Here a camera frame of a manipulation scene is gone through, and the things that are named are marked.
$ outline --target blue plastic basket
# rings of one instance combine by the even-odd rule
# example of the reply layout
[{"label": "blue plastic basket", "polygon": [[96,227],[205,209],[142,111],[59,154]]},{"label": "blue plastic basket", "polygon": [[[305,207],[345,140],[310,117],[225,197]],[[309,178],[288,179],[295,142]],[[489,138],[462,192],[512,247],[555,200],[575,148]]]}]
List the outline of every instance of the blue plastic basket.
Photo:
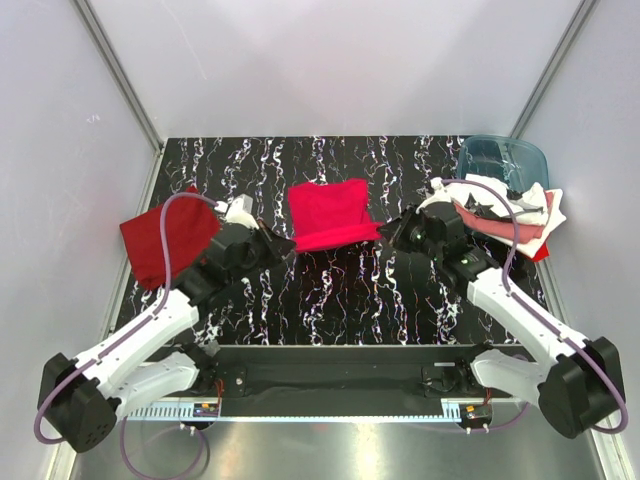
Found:
[{"label": "blue plastic basket", "polygon": [[474,135],[462,144],[458,157],[458,178],[468,173],[493,177],[511,190],[524,192],[538,182],[549,189],[547,159],[529,142],[496,135]]}]

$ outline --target pink cloth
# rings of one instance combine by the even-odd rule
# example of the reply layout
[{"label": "pink cloth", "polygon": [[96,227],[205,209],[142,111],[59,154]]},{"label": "pink cloth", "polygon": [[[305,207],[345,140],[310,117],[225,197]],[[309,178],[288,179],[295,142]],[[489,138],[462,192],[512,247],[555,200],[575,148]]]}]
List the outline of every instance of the pink cloth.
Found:
[{"label": "pink cloth", "polygon": [[[551,205],[553,204],[553,193],[545,192],[545,196],[547,198],[547,207],[551,208]],[[461,207],[458,204],[454,204],[454,205],[456,206],[456,210],[462,217],[462,221],[467,227],[473,228],[478,232],[513,240],[515,233],[513,231],[513,225],[511,224],[511,222],[498,222],[497,220],[486,220],[484,218],[476,217],[474,214],[469,213],[467,210],[465,210],[463,207]],[[534,238],[542,238],[543,230],[544,230],[543,226],[520,225],[520,229],[519,229],[520,235],[518,238],[518,243],[529,243]]]},{"label": "pink cloth", "polygon": [[367,182],[303,183],[288,192],[296,251],[309,252],[378,240],[381,223],[371,222]]}]

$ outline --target black marbled table surface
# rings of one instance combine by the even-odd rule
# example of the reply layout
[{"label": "black marbled table surface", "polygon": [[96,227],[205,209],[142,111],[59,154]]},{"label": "black marbled table surface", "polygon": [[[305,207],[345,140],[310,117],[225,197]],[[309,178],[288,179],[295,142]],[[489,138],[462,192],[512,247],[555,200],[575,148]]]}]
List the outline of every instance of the black marbled table surface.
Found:
[{"label": "black marbled table surface", "polygon": [[[246,193],[253,214],[287,237],[293,228],[287,189],[306,181],[369,183],[374,221],[397,217],[425,196],[436,176],[455,176],[463,138],[289,137],[188,138],[167,143],[150,208],[195,185],[229,201]],[[478,240],[496,258],[506,248]],[[512,277],[542,305],[533,263],[520,258]],[[128,281],[117,327],[150,305],[159,292]],[[203,328],[176,341],[251,345],[375,345],[512,343],[489,315],[438,281],[419,255],[395,253],[383,242],[297,255],[256,273],[216,299]]]}]

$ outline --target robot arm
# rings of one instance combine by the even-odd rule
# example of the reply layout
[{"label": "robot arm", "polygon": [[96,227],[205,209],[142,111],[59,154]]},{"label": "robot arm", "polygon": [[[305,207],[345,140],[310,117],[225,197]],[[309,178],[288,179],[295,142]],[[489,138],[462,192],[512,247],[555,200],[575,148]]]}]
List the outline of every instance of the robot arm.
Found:
[{"label": "robot arm", "polygon": [[505,288],[503,270],[483,250],[468,243],[453,204],[435,202],[419,211],[410,207],[379,231],[397,250],[420,252],[432,259],[445,284],[500,322],[535,359],[530,363],[481,345],[457,365],[461,383],[496,388],[537,406],[568,438],[618,409],[610,389],[584,359],[585,354],[590,357],[624,398],[615,346],[606,338],[589,341],[508,279]]},{"label": "robot arm", "polygon": [[73,376],[44,417],[77,452],[95,447],[120,420],[152,401],[213,386],[213,361],[195,345],[141,364],[205,318],[218,293],[255,270],[274,267],[293,250],[294,242],[246,212],[226,218],[209,247],[178,276],[161,310],[158,300],[95,347],[73,359],[59,353],[45,364],[38,408]]}]

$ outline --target dark red cloth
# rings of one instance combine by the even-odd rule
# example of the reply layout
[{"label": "dark red cloth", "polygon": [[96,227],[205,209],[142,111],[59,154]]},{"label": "dark red cloth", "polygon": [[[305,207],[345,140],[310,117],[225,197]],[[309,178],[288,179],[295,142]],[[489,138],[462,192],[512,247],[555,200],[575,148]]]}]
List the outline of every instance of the dark red cloth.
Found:
[{"label": "dark red cloth", "polygon": [[367,182],[303,183],[288,192],[296,251],[309,252],[378,240],[381,223],[371,222]]},{"label": "dark red cloth", "polygon": [[[198,193],[195,187],[187,192]],[[160,241],[162,205],[120,225],[133,276],[146,289],[164,283],[164,257]],[[220,223],[207,204],[196,198],[178,198],[167,211],[167,241],[171,276],[191,265],[218,230]]]}]

